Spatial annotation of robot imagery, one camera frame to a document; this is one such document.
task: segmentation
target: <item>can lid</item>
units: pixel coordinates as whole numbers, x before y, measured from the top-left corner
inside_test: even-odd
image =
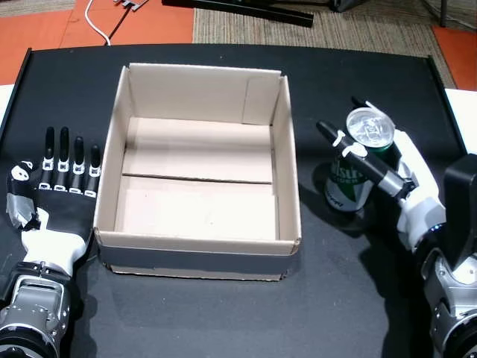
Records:
[[[369,148],[385,149],[394,141],[394,123],[385,113],[374,108],[353,110],[346,119],[350,136]]]

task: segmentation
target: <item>metal bracket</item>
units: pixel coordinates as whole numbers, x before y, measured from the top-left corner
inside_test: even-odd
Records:
[[[118,3],[122,1],[122,6],[128,7],[129,5],[131,6],[132,11],[138,10],[142,5],[144,5],[146,2],[149,0],[142,0],[142,1],[131,1],[131,0],[113,0],[115,3]]]

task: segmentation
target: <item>carlsberg logo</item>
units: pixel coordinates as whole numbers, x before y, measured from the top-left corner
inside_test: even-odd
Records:
[[[331,179],[335,183],[340,184],[360,184],[364,183],[367,178],[353,168],[343,158],[334,160],[331,165]]]

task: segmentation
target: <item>black robotic finger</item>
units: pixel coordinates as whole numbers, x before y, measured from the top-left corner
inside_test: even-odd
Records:
[[[48,127],[45,135],[45,155],[42,164],[42,176],[38,189],[51,190],[54,169],[54,129]]]
[[[61,128],[60,132],[60,158],[57,164],[56,179],[53,190],[66,192],[66,184],[69,174],[69,131],[67,127]]]
[[[69,192],[82,194],[84,175],[84,143],[83,137],[77,136],[75,139],[75,161],[73,162],[73,172]]]
[[[96,198],[98,193],[99,177],[101,176],[101,152],[99,147],[94,144],[91,147],[91,163],[86,181],[84,195]]]

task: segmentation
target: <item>orange floor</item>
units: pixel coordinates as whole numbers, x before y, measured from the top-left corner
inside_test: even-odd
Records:
[[[438,26],[433,30],[457,88],[477,91],[477,34]]]
[[[77,0],[75,8],[0,18],[0,85],[12,84],[28,47],[34,50],[103,45],[102,39],[84,19],[89,0]],[[112,0],[95,0],[89,18],[110,34],[125,9]],[[130,11],[114,34],[113,45],[134,43],[191,43],[193,9],[162,6],[150,0],[138,11]]]

